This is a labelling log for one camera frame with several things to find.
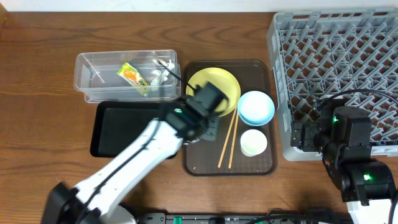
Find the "green orange snack wrapper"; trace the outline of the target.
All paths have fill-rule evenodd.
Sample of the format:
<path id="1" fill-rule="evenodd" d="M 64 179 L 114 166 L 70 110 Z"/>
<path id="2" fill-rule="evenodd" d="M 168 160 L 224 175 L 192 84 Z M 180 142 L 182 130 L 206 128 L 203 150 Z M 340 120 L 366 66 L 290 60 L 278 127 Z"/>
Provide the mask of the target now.
<path id="1" fill-rule="evenodd" d="M 138 87 L 138 92 L 142 96 L 148 96 L 150 89 L 148 88 L 149 84 L 145 81 L 145 79 L 141 76 L 137 69 L 135 69 L 132 65 L 125 62 L 122 67 L 118 70 L 117 74 L 122 77 L 125 81 L 127 81 L 131 86 Z"/>

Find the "clear plastic wrapper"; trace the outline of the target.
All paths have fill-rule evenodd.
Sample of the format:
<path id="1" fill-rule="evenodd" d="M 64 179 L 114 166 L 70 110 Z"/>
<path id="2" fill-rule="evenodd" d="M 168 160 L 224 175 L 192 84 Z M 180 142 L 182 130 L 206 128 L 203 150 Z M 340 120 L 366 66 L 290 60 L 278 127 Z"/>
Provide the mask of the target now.
<path id="1" fill-rule="evenodd" d="M 162 59 L 153 59 L 153 62 L 159 65 L 160 68 L 151 71 L 150 74 L 152 78 L 150 78 L 150 86 L 154 86 L 155 89 L 158 89 L 158 87 L 169 79 L 170 71 L 175 68 L 175 64 L 172 63 L 171 59 L 169 59 L 168 62 Z"/>

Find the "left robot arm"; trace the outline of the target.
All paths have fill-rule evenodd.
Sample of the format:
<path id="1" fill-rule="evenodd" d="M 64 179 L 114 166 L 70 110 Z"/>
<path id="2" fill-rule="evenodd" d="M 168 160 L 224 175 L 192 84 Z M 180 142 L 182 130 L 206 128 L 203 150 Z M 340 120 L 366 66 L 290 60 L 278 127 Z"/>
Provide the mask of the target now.
<path id="1" fill-rule="evenodd" d="M 196 142 L 216 109 L 228 97 L 214 84 L 196 86 L 160 107 L 158 117 L 127 148 L 91 177 L 73 188 L 63 182 L 49 193 L 42 223 L 135 223 L 120 202 L 158 164 L 184 145 Z"/>

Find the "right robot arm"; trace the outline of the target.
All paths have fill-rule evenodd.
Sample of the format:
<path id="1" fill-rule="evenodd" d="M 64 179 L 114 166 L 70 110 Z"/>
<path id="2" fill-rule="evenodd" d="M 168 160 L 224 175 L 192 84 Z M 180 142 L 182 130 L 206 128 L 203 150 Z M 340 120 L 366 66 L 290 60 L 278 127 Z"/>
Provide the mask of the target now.
<path id="1" fill-rule="evenodd" d="M 293 121 L 292 146 L 322 156 L 354 223 L 395 223 L 397 187 L 390 168 L 371 157 L 366 110 L 327 106 L 318 120 Z"/>

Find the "white pink bowl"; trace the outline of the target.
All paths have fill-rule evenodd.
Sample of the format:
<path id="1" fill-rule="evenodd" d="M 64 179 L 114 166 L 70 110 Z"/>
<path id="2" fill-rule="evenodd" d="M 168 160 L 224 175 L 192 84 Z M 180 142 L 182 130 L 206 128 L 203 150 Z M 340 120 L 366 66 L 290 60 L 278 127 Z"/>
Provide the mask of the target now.
<path id="1" fill-rule="evenodd" d="M 189 145 L 189 144 L 194 144 L 196 142 L 198 142 L 200 139 L 194 139 L 194 140 L 187 140 L 183 142 L 183 145 Z"/>

